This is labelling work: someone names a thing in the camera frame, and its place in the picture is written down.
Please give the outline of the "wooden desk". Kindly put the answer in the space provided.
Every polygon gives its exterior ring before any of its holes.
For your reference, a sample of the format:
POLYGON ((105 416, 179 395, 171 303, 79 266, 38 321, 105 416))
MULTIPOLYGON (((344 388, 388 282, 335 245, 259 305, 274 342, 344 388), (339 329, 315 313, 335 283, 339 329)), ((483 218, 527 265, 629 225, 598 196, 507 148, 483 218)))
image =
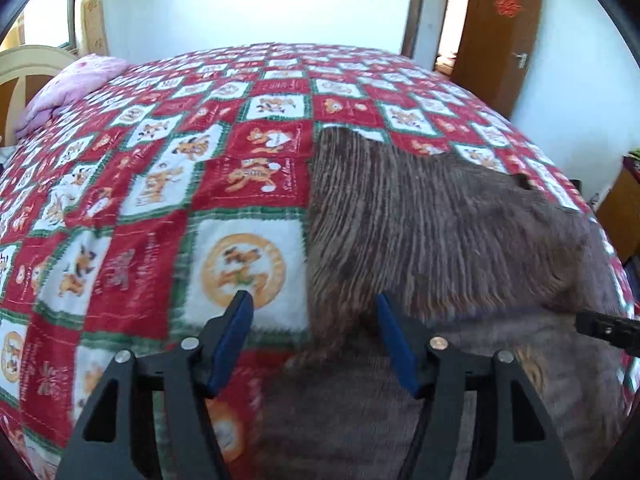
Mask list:
POLYGON ((639 159, 624 156, 612 188, 596 211, 622 263, 639 255, 639 159))

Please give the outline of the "pink pillow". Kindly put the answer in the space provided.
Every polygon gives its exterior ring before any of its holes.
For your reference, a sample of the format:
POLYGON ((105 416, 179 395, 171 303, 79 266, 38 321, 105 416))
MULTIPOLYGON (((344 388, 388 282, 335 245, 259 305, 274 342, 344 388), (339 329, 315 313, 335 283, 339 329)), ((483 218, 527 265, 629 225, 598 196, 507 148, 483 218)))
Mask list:
POLYGON ((28 102, 14 127, 16 140, 29 136, 56 115, 63 107, 82 100, 129 66, 123 58, 88 54, 78 58, 47 82, 28 102))

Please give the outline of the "brown knitted sweater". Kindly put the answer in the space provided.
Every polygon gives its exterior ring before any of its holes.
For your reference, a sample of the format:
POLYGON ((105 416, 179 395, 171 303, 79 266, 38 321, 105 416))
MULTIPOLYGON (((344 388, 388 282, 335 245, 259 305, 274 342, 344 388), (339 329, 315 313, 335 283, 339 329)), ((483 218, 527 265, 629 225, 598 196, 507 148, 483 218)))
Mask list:
POLYGON ((344 128, 320 133, 310 169, 311 343, 266 394, 259 477, 398 475, 420 408, 376 326, 385 291, 463 351, 513 352, 574 476, 590 477, 626 417, 620 352, 574 327, 580 310, 623 313, 600 228, 522 174, 344 128))

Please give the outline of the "cream wooden headboard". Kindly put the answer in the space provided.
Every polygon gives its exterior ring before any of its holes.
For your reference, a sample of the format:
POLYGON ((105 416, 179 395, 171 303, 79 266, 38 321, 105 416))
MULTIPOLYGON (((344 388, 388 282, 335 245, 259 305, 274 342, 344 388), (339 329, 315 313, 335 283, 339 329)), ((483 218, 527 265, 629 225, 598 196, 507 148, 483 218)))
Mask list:
POLYGON ((23 46, 1 52, 2 148, 15 143, 13 129, 28 102, 76 58, 66 50, 47 46, 23 46))

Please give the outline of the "brown wooden door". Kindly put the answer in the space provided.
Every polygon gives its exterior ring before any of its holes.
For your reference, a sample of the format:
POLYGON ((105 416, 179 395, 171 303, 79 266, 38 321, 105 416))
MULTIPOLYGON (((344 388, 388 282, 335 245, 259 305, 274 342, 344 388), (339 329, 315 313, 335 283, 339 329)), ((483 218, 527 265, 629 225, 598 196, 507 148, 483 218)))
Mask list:
POLYGON ((469 0, 451 81, 509 118, 521 93, 540 22, 542 0, 520 0, 515 18, 499 16, 495 0, 469 0), (513 52, 526 52, 524 70, 513 52))

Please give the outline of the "red patchwork bedspread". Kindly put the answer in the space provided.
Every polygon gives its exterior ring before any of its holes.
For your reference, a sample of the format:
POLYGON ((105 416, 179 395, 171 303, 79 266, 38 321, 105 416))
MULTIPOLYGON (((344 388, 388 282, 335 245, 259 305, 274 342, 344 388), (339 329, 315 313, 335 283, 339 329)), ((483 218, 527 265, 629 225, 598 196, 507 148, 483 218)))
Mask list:
MULTIPOLYGON (((573 182, 500 113, 408 58, 251 44, 129 65, 1 168, 3 478, 59 479, 114 355, 170 350, 246 290, 250 332, 206 408, 227 479, 262 479, 266 394, 311 343, 310 163, 329 128, 522 174, 600 228, 623 307, 613 316, 636 320, 620 260, 573 182)), ((626 417, 586 479, 639 474, 638 358, 613 348, 626 417)))

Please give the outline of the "red double happiness decal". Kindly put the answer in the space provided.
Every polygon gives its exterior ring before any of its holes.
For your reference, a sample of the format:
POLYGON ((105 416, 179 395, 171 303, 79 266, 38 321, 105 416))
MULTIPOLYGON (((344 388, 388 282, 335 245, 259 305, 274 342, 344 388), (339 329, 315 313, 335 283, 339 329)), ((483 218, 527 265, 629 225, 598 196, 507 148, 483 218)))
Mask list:
POLYGON ((523 11, 520 0, 495 0, 494 7, 498 15, 505 18, 515 18, 523 11))

